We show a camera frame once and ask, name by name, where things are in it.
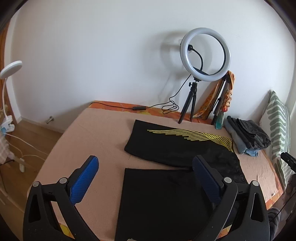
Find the pillow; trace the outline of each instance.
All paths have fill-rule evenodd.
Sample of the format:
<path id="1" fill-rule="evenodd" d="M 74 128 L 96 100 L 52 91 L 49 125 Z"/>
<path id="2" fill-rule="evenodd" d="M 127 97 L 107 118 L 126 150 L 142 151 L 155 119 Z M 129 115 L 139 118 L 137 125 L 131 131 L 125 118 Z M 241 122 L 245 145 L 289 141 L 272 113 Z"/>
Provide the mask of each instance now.
<path id="1" fill-rule="evenodd" d="M 270 137 L 271 145 L 265 149 L 265 152 L 285 190 L 289 177 L 294 174 L 288 164 L 280 157 L 282 152 L 289 152 L 290 150 L 290 113 L 274 91 L 270 94 L 267 108 L 259 125 Z"/>

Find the white cable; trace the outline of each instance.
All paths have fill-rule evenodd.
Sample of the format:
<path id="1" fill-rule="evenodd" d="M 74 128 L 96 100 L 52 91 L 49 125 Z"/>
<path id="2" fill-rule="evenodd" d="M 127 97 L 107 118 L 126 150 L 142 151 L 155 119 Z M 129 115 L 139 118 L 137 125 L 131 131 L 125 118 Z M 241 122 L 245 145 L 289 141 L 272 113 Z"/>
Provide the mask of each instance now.
<path id="1" fill-rule="evenodd" d="M 13 136 L 13 135 L 8 134 L 8 133 L 3 133 L 3 134 L 4 134 L 4 135 L 11 136 L 11 137 L 18 138 L 18 139 L 20 139 L 21 141 L 23 141 L 24 143 L 26 143 L 27 145 L 33 147 L 35 150 L 40 151 L 40 150 L 38 150 L 36 147 L 32 146 L 31 144 L 29 144 L 28 142 L 24 141 L 23 139 L 21 139 L 21 138 L 19 138 L 19 137 Z"/>
<path id="2" fill-rule="evenodd" d="M 8 144 L 9 144 L 9 145 L 11 145 L 11 146 L 12 146 L 12 147 L 14 147 L 15 149 L 19 150 L 19 151 L 20 151 L 20 153 L 21 153 L 21 155 L 22 155 L 22 157 L 23 157 L 22 151 L 21 151 L 19 148 L 17 148 L 16 146 L 14 146 L 14 145 L 10 144 L 10 142 L 9 142 L 9 141 L 7 141 L 7 142 L 8 142 Z"/>
<path id="3" fill-rule="evenodd" d="M 6 81 L 7 81 L 7 78 L 5 78 L 3 88 L 2 88 L 2 105 L 3 105 L 3 112 L 4 112 L 4 115 L 5 115 L 5 119 L 7 120 L 7 114 L 6 114 L 6 111 L 5 111 L 5 103 L 4 103 L 4 91 L 5 91 Z"/>
<path id="4" fill-rule="evenodd" d="M 45 159 L 43 159 L 42 157 L 37 156 L 37 155 L 23 155 L 22 158 L 25 157 L 25 156 L 36 156 L 36 157 L 39 157 L 40 159 L 42 159 L 43 161 L 45 161 Z"/>

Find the silver screw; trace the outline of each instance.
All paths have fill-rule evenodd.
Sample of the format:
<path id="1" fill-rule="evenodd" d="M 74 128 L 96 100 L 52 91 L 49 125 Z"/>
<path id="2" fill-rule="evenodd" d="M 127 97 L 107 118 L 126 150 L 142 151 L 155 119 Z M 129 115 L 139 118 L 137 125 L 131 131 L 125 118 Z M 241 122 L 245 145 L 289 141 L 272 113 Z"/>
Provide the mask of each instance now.
<path id="1" fill-rule="evenodd" d="M 231 180 L 230 177 L 226 177 L 226 178 L 224 178 L 224 181 L 225 181 L 226 183 L 231 183 L 231 182 L 232 182 L 232 180 Z"/>
<path id="2" fill-rule="evenodd" d="M 33 182 L 33 187 L 38 187 L 38 185 L 39 185 L 39 182 L 38 181 Z"/>
<path id="3" fill-rule="evenodd" d="M 253 185 L 256 186 L 256 187 L 259 186 L 259 182 L 257 182 L 257 181 L 252 181 L 252 183 L 253 183 Z"/>
<path id="4" fill-rule="evenodd" d="M 60 182 L 61 184 L 64 184 L 64 183 L 67 182 L 67 178 L 63 177 L 63 178 L 61 178 L 61 179 L 59 180 L 59 182 Z"/>

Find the yellow line pattern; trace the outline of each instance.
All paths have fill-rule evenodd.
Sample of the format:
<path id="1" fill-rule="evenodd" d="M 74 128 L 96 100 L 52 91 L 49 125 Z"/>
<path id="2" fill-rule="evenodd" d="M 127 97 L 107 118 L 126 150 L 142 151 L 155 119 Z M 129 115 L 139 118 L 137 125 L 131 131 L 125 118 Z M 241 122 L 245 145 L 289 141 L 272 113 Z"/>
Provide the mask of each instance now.
<path id="1" fill-rule="evenodd" d="M 219 145 L 225 146 L 229 151 L 233 151 L 232 140 L 226 137 L 216 136 L 212 134 L 197 132 L 197 131 L 188 131 L 181 129 L 173 129 L 173 130 L 147 130 L 156 134 L 166 134 L 166 135 L 176 135 L 183 136 L 185 139 L 190 141 L 207 141 L 211 140 Z"/>

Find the ring light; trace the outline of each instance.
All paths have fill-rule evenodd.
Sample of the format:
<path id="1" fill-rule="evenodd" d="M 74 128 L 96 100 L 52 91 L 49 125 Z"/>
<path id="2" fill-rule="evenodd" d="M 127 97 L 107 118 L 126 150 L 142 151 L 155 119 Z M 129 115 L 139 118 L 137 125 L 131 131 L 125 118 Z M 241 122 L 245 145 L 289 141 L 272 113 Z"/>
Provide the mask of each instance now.
<path id="1" fill-rule="evenodd" d="M 189 59 L 188 59 L 188 45 L 190 43 L 190 41 L 193 39 L 193 37 L 195 37 L 196 35 L 199 34 L 207 34 L 210 35 L 212 37 L 214 37 L 222 46 L 223 48 L 223 52 L 224 52 L 224 62 L 222 67 L 218 70 L 218 72 L 214 73 L 214 74 L 206 74 L 200 70 L 197 70 L 196 68 L 194 68 L 192 66 L 192 64 L 190 63 Z M 181 47 L 180 47 L 180 56 L 181 56 L 181 60 L 182 63 L 184 65 L 184 67 L 186 68 L 186 70 L 193 75 L 193 77 L 199 79 L 199 80 L 203 80 L 203 81 L 207 81 L 207 82 L 211 82 L 211 81 L 216 81 L 221 79 L 229 70 L 229 66 L 230 66 L 230 51 L 228 48 L 228 45 L 225 41 L 225 39 L 218 34 L 216 31 L 209 29 L 209 28 L 196 28 L 191 30 L 190 32 L 188 32 L 184 38 L 182 39 L 181 42 Z"/>

